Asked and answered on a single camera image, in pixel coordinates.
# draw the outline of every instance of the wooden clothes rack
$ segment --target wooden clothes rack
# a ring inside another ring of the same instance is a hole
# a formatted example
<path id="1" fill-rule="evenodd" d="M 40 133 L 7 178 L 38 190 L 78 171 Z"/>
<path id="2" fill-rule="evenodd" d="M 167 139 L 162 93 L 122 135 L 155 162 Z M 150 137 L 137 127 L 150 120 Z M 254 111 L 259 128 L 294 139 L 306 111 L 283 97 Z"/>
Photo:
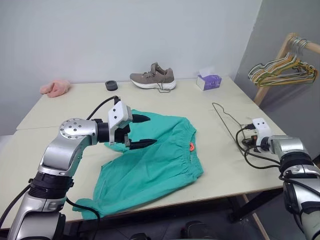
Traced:
<path id="1" fill-rule="evenodd" d="M 286 53 L 289 52 L 288 51 L 288 48 L 290 47 L 288 42 L 293 38 L 293 37 L 298 37 L 299 35 L 297 33 L 289 33 L 281 48 L 280 48 L 280 51 L 278 53 L 278 55 L 276 56 L 276 59 L 280 59 L 280 58 L 284 58 L 286 56 Z M 309 49 L 315 53 L 318 53 L 320 54 L 320 45 L 316 44 L 316 43 L 313 43 L 313 42 L 308 42 L 307 45 L 304 47 L 305 49 Z M 264 97 L 266 96 L 268 90 L 269 90 L 269 86 L 261 86 L 259 87 L 258 89 L 258 92 L 256 93 L 255 95 L 255 98 L 254 98 L 254 102 L 255 104 L 257 104 L 258 106 L 261 104 L 261 102 L 263 101 Z"/>

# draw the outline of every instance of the orange tag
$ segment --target orange tag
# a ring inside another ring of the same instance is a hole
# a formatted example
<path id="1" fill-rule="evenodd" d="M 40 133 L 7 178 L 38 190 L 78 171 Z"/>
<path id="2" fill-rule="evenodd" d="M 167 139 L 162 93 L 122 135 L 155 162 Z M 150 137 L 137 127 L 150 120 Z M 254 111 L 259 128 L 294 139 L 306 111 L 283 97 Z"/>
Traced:
<path id="1" fill-rule="evenodd" d="M 190 152 L 192 152 L 193 150 L 195 150 L 195 146 L 192 142 L 190 142 Z"/>

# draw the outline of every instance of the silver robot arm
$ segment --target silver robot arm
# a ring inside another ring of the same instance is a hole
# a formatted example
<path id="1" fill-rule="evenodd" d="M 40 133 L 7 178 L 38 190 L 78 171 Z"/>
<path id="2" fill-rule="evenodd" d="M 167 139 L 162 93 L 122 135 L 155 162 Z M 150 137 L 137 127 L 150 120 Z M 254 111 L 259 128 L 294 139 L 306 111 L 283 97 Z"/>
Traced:
<path id="1" fill-rule="evenodd" d="M 132 115 L 130 107 L 116 99 L 108 112 L 108 123 L 101 119 L 71 118 L 60 125 L 57 137 L 46 148 L 38 172 L 23 197 L 8 240 L 61 238 L 66 217 L 59 211 L 64 207 L 67 191 L 74 184 L 72 177 L 87 146 L 110 142 L 137 149 L 156 142 L 153 139 L 131 142 L 129 122 L 141 123 L 150 118 Z"/>
<path id="2" fill-rule="evenodd" d="M 280 160 L 284 203 L 299 218 L 307 240 L 320 240 L 320 170 L 297 137 L 271 135 L 263 118 L 253 119 L 260 152 L 271 152 Z"/>

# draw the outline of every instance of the white table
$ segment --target white table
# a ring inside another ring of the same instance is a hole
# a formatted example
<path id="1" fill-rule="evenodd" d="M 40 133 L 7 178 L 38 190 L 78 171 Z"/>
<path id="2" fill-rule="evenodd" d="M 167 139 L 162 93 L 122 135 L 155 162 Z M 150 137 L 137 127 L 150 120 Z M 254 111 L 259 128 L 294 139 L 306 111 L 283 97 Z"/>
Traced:
<path id="1" fill-rule="evenodd" d="M 211 102 L 221 103 L 229 111 L 251 113 L 259 107 L 229 78 L 223 78 L 219 88 L 201 91 L 195 79 L 180 80 L 174 90 L 159 93 L 156 89 L 141 89 L 131 82 L 119 82 L 116 91 L 107 91 L 104 83 L 73 84 L 67 94 L 56 98 L 43 95 L 16 128 L 36 129 L 58 127 L 69 118 L 86 118 L 103 100 L 117 95 L 132 109 L 177 115 L 179 108 L 187 106 L 183 115 L 193 115 L 197 109 L 213 109 Z M 107 103 L 94 115 L 107 121 Z"/>
<path id="2" fill-rule="evenodd" d="M 194 184 L 133 211 L 281 187 L 278 169 L 257 170 L 247 165 L 213 110 L 211 102 L 218 102 L 224 106 L 226 112 L 243 124 L 250 123 L 250 118 L 263 117 L 274 134 L 284 134 L 229 78 L 222 80 L 220 88 L 205 92 L 200 91 L 195 80 L 178 82 L 177 88 L 170 93 L 158 93 L 156 89 L 139 89 L 131 83 L 120 84 L 119 90 L 112 93 L 105 91 L 103 83 L 76 84 L 70 93 L 61 98 L 43 96 L 1 152 L 0 213 L 28 184 L 28 179 L 35 176 L 44 150 L 58 133 L 57 126 L 71 117 L 86 118 L 96 105 L 113 94 L 121 96 L 128 105 L 141 111 L 187 117 L 197 129 L 197 154 L 204 169 L 204 174 Z M 103 117 L 106 120 L 110 107 L 111 105 L 107 104 L 94 117 Z M 239 126 L 224 115 L 219 107 L 217 109 L 235 134 Z M 91 198 L 101 166 L 118 156 L 120 153 L 103 144 L 87 147 L 74 176 L 74 187 L 67 193 L 68 197 L 72 201 Z M 249 159 L 257 165 L 269 164 L 261 159 Z M 19 204 L 12 209 L 3 228 L 10 227 L 18 206 Z M 81 214 L 72 211 L 68 204 L 65 204 L 62 212 L 66 214 L 68 221 L 81 219 Z"/>

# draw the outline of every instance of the white shoe sole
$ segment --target white shoe sole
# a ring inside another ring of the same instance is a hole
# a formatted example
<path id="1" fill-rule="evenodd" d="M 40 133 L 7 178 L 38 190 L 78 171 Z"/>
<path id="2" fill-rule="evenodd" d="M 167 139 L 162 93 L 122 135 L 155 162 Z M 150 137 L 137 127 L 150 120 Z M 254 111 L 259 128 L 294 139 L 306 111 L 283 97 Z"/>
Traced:
<path id="1" fill-rule="evenodd" d="M 136 81 L 133 81 L 131 79 L 131 82 L 133 82 L 134 85 L 136 85 L 137 87 L 139 88 L 142 88 L 142 89 L 161 89 L 161 86 L 164 90 L 172 90 L 176 87 L 177 85 L 177 82 L 176 80 L 173 80 L 172 82 L 170 83 L 147 83 L 147 84 L 143 84 L 143 83 L 138 83 Z"/>

